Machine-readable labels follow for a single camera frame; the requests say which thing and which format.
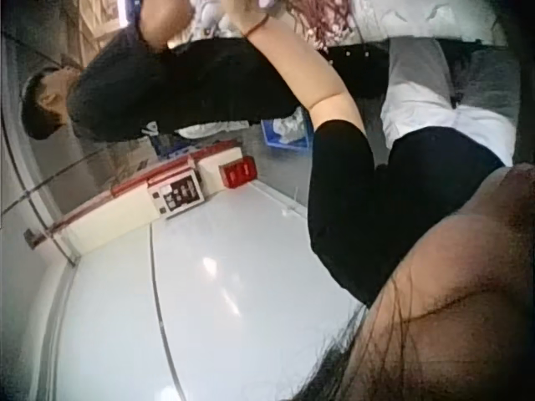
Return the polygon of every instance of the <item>red bracelet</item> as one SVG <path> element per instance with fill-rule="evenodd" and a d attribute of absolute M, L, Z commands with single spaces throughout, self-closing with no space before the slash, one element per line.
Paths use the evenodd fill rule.
<path fill-rule="evenodd" d="M 269 19 L 269 14 L 266 14 L 264 15 L 264 18 L 262 18 L 262 21 L 260 21 L 259 23 L 257 23 L 254 27 L 252 27 L 251 29 L 249 29 L 247 31 L 247 33 L 244 33 L 243 34 L 243 37 L 244 38 L 247 38 L 249 39 L 249 36 L 251 36 L 252 33 L 254 33 L 255 31 L 257 31 L 259 28 L 261 28 L 262 26 L 264 26 L 266 24 L 266 22 L 268 21 Z"/>

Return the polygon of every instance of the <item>ear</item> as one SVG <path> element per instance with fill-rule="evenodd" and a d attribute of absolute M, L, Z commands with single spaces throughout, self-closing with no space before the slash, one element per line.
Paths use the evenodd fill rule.
<path fill-rule="evenodd" d="M 42 94 L 39 96 L 38 103 L 44 109 L 50 110 L 54 108 L 54 106 L 58 103 L 58 100 L 58 94 Z"/>

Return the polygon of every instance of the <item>short black hair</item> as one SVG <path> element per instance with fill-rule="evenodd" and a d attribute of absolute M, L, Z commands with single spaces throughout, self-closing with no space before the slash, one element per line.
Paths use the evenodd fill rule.
<path fill-rule="evenodd" d="M 63 125 L 59 114 L 44 109 L 38 103 L 38 96 L 44 91 L 43 78 L 56 71 L 59 68 L 41 69 L 26 81 L 23 88 L 20 119 L 26 134 L 35 140 L 46 140 Z"/>

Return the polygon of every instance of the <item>red box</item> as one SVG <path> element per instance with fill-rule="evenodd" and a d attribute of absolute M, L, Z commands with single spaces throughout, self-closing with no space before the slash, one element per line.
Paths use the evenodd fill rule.
<path fill-rule="evenodd" d="M 226 188 L 234 189 L 257 178 L 257 165 L 251 156 L 219 166 L 219 172 Z"/>

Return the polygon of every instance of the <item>wrist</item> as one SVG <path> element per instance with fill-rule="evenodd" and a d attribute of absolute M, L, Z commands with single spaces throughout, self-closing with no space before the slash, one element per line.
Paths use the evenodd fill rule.
<path fill-rule="evenodd" d="M 266 16 L 266 13 L 261 12 L 249 12 L 244 15 L 240 15 L 232 19 L 236 28 L 240 30 L 242 34 L 246 34 L 251 29 L 256 27 Z"/>

